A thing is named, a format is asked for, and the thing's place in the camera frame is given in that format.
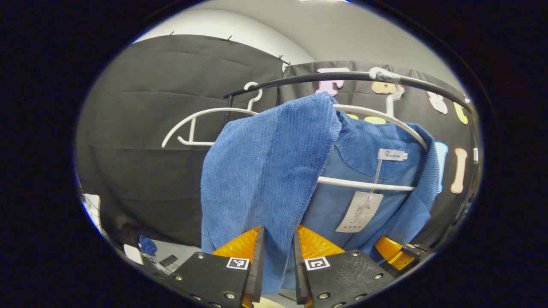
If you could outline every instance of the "black clothing rack bar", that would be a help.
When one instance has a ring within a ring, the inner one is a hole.
[[[427,81],[422,81],[420,79],[406,77],[406,76],[400,76],[393,73],[391,73],[391,75],[385,75],[382,72],[379,72],[376,74],[376,79],[371,78],[369,76],[369,72],[314,73],[314,74],[308,74],[308,75],[286,77],[286,78],[268,81],[262,84],[251,85],[247,90],[241,89],[241,90],[226,94],[225,96],[223,96],[223,98],[227,99],[227,107],[232,107],[234,96],[237,96],[240,94],[253,92],[259,89],[279,87],[281,85],[287,85],[287,84],[326,81],[326,80],[357,80],[357,81],[379,81],[379,82],[387,82],[387,83],[399,83],[401,85],[407,85],[410,87],[419,88],[419,89],[430,91],[430,92],[439,94],[443,97],[446,97],[449,100],[459,104],[470,113],[471,120],[469,124],[471,126],[472,133],[473,133],[473,138],[472,138],[473,146],[474,148],[483,150],[482,148],[480,148],[480,145],[478,142],[478,140],[481,139],[481,135],[479,131],[478,114],[472,105],[467,104],[464,101],[464,96],[463,97],[456,96],[449,90],[446,90],[438,85],[435,85]],[[229,120],[229,113],[230,112],[227,112],[225,114],[225,124]],[[479,168],[480,165],[477,164],[475,166],[476,167],[474,168],[473,174],[472,174],[472,182],[475,182],[475,180],[481,180],[482,178],[482,171]],[[471,198],[474,198],[478,193],[479,185],[475,185],[475,186],[476,187],[472,188],[473,193]]]
[[[372,79],[369,76],[369,72],[344,72],[344,73],[315,73],[315,74],[308,74],[308,75],[301,75],[301,76],[293,76],[293,77],[286,77],[281,79],[276,79],[273,81],[268,81],[262,84],[257,85],[251,85],[249,89],[244,90],[238,90],[229,94],[226,94],[223,96],[225,99],[230,99],[231,96],[237,96],[244,93],[253,92],[259,89],[266,89],[266,88],[272,88],[272,87],[279,87],[281,85],[287,85],[287,84],[293,84],[293,83],[302,83],[302,82],[314,82],[314,81],[325,81],[325,80],[359,80],[359,81],[381,81],[381,82],[389,82],[389,83],[399,83],[401,85],[408,85],[410,87],[419,88],[422,90],[434,92],[436,94],[439,94],[441,96],[444,96],[455,103],[461,105],[464,109],[468,110],[469,113],[472,115],[476,114],[476,111],[473,109],[473,107],[469,104],[467,104],[464,101],[464,97],[458,97],[455,96],[450,91],[435,85],[433,83],[422,81],[420,79],[411,78],[411,77],[405,77],[405,76],[399,76],[398,78],[392,78],[389,76],[382,75],[381,73],[377,74],[376,79]]]

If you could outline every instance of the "white hanger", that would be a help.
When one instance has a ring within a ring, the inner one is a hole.
[[[247,90],[249,89],[249,86],[250,85],[257,85],[258,83],[256,82],[248,82],[243,88],[244,90]],[[169,133],[165,136],[164,138],[164,141],[162,142],[162,148],[165,147],[165,145],[168,143],[168,140],[169,138],[171,138],[171,136],[175,133],[175,131],[177,131],[179,129],[179,127],[183,126],[184,124],[186,124],[188,121],[191,121],[190,122],[190,134],[189,134],[189,140],[186,141],[185,139],[183,139],[182,137],[177,137],[177,139],[179,140],[179,142],[181,142],[182,144],[184,145],[213,145],[213,142],[199,142],[199,141],[194,141],[194,128],[196,127],[196,118],[199,117],[199,116],[203,116],[203,115],[206,115],[208,113],[213,113],[213,112],[218,112],[218,111],[235,111],[235,112],[243,112],[243,113],[248,113],[250,115],[256,115],[257,113],[254,112],[254,111],[251,111],[251,108],[253,107],[253,103],[260,100],[262,97],[262,89],[259,89],[259,95],[257,95],[257,97],[254,97],[252,99],[249,100],[249,103],[247,105],[247,109],[241,109],[241,108],[212,108],[212,109],[206,109],[206,110],[202,110],[202,111],[198,111],[192,115],[189,115],[188,117],[186,117],[184,120],[182,120],[181,122],[177,123],[177,125],[175,125],[170,131]]]
[[[249,88],[249,86],[252,85],[252,84],[257,84],[257,83],[249,82],[249,83],[246,84],[244,89],[247,90]],[[190,126],[189,140],[186,141],[181,137],[178,137],[177,139],[182,144],[185,144],[185,145],[213,145],[214,142],[196,142],[196,141],[193,140],[194,139],[194,127],[196,125],[196,117],[201,116],[201,115],[205,115],[207,113],[217,112],[217,111],[236,111],[236,112],[245,112],[245,113],[249,113],[251,115],[256,115],[257,114],[256,112],[251,111],[251,107],[253,106],[254,102],[258,101],[261,98],[261,96],[262,96],[262,90],[260,89],[259,90],[259,95],[256,98],[253,98],[249,101],[247,109],[213,108],[213,109],[207,109],[207,110],[203,110],[203,111],[200,111],[200,112],[196,112],[196,113],[188,116],[187,118],[185,118],[184,120],[179,122],[177,125],[175,125],[171,129],[171,131],[165,136],[164,142],[162,142],[162,147],[165,147],[165,144],[167,143],[167,141],[169,140],[171,135],[173,135],[173,133],[175,133],[175,131],[179,127],[181,127],[183,124],[187,123],[190,120],[192,122],[191,122],[191,126]],[[411,134],[413,137],[415,137],[417,139],[417,141],[424,147],[424,149],[427,149],[426,142],[424,142],[422,137],[415,130],[413,130],[413,128],[411,128],[409,125],[403,123],[402,121],[400,121],[400,120],[398,120],[398,119],[396,119],[392,116],[387,115],[386,113],[382,113],[380,111],[365,108],[365,107],[351,106],[351,105],[336,104],[336,105],[333,105],[333,108],[335,108],[335,110],[340,110],[340,111],[350,111],[350,112],[355,112],[355,113],[363,113],[363,114],[366,114],[366,115],[376,116],[376,117],[385,119],[389,122],[392,122],[395,125],[403,128],[406,132]],[[353,188],[359,188],[359,189],[371,189],[371,190],[413,191],[415,189],[414,187],[411,187],[411,186],[374,184],[374,183],[367,183],[367,182],[349,181],[349,180],[343,180],[343,179],[328,178],[326,176],[318,177],[318,183],[328,184],[328,185],[336,185],[336,186],[353,187]]]
[[[393,117],[394,116],[394,101],[402,98],[402,86],[399,83],[396,83],[396,93],[390,94],[386,97],[386,114]]]

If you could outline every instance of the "blue corduroy jacket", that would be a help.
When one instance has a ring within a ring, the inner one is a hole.
[[[394,124],[354,120],[334,110],[333,104],[336,100],[322,92],[229,122],[205,158],[202,251],[211,253],[264,226],[264,295],[278,294],[282,284],[294,288],[290,251],[300,223],[344,249],[362,249],[379,260],[373,247],[380,236],[406,244],[430,218],[438,184],[432,136],[409,124],[429,146],[425,151]],[[357,189],[318,185],[318,177],[373,182],[380,147],[403,150],[409,158],[383,161],[378,183],[416,189],[376,191],[386,195],[366,228],[335,232]]]

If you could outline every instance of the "paper tag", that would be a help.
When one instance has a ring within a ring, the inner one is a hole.
[[[373,218],[382,200],[383,195],[379,193],[356,191],[344,219],[335,231],[360,232]]]
[[[139,263],[140,265],[144,264],[142,262],[141,252],[139,251],[137,247],[124,244],[124,252],[125,252],[125,255],[129,258],[129,260],[135,263]]]

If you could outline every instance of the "tag string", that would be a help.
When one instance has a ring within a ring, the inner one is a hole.
[[[383,164],[383,160],[379,159],[379,163],[377,164],[377,170],[375,172],[375,180],[373,181],[373,184],[376,184],[379,180],[379,174],[380,174],[380,166]],[[369,203],[371,202],[371,198],[373,197],[373,191],[374,189],[369,190],[369,196],[367,196],[367,209],[369,209]]]

